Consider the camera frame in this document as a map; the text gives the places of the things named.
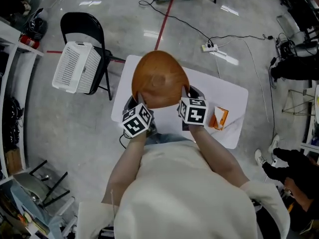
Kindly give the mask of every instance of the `gray floor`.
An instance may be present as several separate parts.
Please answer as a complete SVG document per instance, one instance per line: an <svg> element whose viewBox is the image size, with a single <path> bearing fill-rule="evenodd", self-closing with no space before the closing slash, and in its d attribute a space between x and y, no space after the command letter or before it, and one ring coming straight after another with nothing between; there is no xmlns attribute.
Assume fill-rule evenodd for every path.
<svg viewBox="0 0 319 239"><path fill-rule="evenodd" d="M83 2L96 1L98 4ZM114 55L144 55L154 50L163 16L150 7L139 7L139 0L42 0L40 6L49 10L48 32L41 42L44 51L63 50L60 20L69 11L93 14L104 29L106 47ZM221 9L225 5L239 15ZM166 12L168 4L154 6ZM285 13L279 0L174 0L170 15L186 20L206 35L228 34L277 37L282 32L276 16ZM216 39L218 45L232 38ZM269 122L266 118L262 92L252 57L242 40L221 48L238 60L231 64L200 46L206 40L195 30L173 18L167 20L159 49L172 54L182 66L218 77L248 89L249 100L238 146L232 153L250 179L264 181L265 174L257 166L254 152L266 150L271 142L273 116L268 80L268 67L276 56L274 40L246 38L256 62L256 69L265 92ZM26 117L26 148L30 165L47 159L53 170L62 175L69 172L67 186L77 202L100 201L113 166L123 152L119 144L121 129L111 121L113 101L107 92L98 90L92 96L69 94L52 87L52 79L60 55L46 53L39 61L29 88ZM111 63L110 82L113 95L123 64ZM283 139L280 147L298 148L305 130L305 117L282 114L289 88L302 90L304 82L279 80L273 91L276 131Z"/></svg>

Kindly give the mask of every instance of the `laundry basket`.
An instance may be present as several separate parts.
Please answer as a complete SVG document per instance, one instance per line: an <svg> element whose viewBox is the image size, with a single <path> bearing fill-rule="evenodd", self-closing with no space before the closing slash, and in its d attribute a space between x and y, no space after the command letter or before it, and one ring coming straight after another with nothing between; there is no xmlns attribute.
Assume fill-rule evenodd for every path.
<svg viewBox="0 0 319 239"><path fill-rule="evenodd" d="M89 93L101 56L88 42L68 42L52 81L53 87L70 93Z"/></svg>

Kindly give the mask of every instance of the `black cloth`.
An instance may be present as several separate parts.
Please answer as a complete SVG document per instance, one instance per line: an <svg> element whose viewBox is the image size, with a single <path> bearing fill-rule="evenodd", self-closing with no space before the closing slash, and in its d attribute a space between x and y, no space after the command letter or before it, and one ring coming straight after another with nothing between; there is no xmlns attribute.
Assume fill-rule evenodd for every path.
<svg viewBox="0 0 319 239"><path fill-rule="evenodd" d="M319 80L319 57L289 57L270 70L271 76L290 80Z"/></svg>
<svg viewBox="0 0 319 239"><path fill-rule="evenodd" d="M310 160L297 150L285 150L276 148L273 154L279 159L288 163L288 167L273 167L266 162L263 169L267 176L273 180L285 183L285 179L290 177L302 192L309 199L314 199L307 211L311 219L319 219L319 167L313 165Z"/></svg>

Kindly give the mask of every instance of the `white table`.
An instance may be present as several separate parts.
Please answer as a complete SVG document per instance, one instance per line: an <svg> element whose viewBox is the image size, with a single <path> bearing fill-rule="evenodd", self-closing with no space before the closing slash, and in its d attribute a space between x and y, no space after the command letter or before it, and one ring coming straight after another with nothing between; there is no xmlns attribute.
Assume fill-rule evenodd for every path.
<svg viewBox="0 0 319 239"><path fill-rule="evenodd" d="M135 68L142 57L130 55L127 57L122 71L119 87L115 96L111 118L115 122L122 121L123 108L132 95L132 78ZM224 130L218 131L206 126L205 128L226 148L237 146L248 101L248 91L235 84L216 77L184 68L189 83L202 91L209 101L207 124L213 114L214 107L220 106L229 111ZM153 109L155 124L159 133L176 133L193 140L189 131L182 131L181 118L177 114L177 105Z"/></svg>

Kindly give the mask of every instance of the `white shelf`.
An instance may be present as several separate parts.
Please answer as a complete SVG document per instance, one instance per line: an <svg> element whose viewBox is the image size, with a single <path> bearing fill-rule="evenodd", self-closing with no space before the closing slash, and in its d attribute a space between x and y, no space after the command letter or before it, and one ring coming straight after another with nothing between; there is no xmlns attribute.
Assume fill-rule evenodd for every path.
<svg viewBox="0 0 319 239"><path fill-rule="evenodd" d="M20 107L25 107L25 100L31 73L37 56L43 56L43 53L37 51L21 42L19 42L20 32L16 29L0 22L0 43L5 44L4 51L9 54L4 76L2 77L0 92L0 162L1 171L5 179L0 180L0 185L12 179L8 175L2 142L2 113L4 98L15 97ZM19 127L19 143L20 157L22 163L22 171L27 171L24 155L24 128Z"/></svg>

